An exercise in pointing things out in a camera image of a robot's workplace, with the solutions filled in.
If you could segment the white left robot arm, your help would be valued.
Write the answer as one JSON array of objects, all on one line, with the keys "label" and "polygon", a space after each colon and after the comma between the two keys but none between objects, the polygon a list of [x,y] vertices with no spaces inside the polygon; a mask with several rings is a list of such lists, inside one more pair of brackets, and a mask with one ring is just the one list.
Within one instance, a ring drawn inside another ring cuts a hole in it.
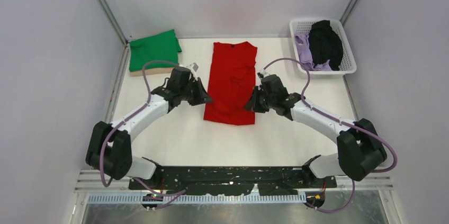
[{"label": "white left robot arm", "polygon": [[212,102],[196,71],[195,63],[173,68],[167,82],[150,89],[148,98],[129,114],[111,123],[98,122],[88,145],[85,158],[87,165],[114,180],[125,176],[137,177],[148,188],[158,188],[163,178],[156,171],[156,163],[134,156],[132,142],[182,101],[191,106]]}]

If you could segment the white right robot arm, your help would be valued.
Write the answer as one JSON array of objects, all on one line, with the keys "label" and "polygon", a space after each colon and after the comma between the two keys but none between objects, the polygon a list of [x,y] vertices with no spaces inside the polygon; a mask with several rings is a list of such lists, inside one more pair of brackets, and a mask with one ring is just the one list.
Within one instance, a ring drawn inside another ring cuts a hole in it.
[{"label": "white right robot arm", "polygon": [[245,110],[255,113],[274,110],[279,116],[318,131],[337,146],[335,154],[318,155],[302,165],[302,180],[309,187],[316,187],[325,177],[336,175],[346,175],[359,182],[387,159],[384,145],[369,120],[338,118],[303,95],[289,93],[277,75],[261,79]]}]

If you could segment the red t-shirt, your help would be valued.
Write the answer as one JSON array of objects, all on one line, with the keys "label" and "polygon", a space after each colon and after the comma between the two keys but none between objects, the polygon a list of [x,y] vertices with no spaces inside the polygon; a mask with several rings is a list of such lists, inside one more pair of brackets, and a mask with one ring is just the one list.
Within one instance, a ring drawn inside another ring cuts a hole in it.
[{"label": "red t-shirt", "polygon": [[257,47],[245,41],[231,44],[215,42],[203,119],[206,121],[248,126],[255,124],[255,113],[247,111],[256,81]]}]

